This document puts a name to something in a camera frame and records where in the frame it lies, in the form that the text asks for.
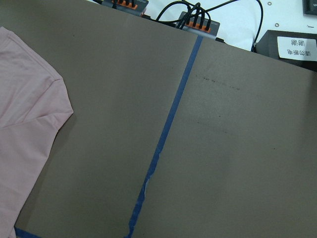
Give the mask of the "orange grey USB hub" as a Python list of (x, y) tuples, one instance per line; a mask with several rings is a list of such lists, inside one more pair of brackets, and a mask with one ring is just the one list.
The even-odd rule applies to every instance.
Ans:
[(215, 40), (217, 38), (219, 27), (219, 22), (209, 20), (208, 18), (205, 18), (202, 21), (201, 17), (198, 16), (196, 21), (194, 17), (191, 17), (182, 30)]

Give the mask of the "black box with label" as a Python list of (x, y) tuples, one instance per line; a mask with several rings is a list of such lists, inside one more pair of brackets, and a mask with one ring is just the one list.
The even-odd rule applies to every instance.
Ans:
[(317, 70), (317, 36), (310, 33), (268, 30), (255, 52), (312, 71)]

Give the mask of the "pink Snoopy t-shirt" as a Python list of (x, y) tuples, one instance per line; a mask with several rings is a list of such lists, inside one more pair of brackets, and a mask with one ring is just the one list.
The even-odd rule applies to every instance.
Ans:
[(0, 235), (14, 225), (59, 129), (73, 114), (61, 75), (14, 32), (0, 29)]

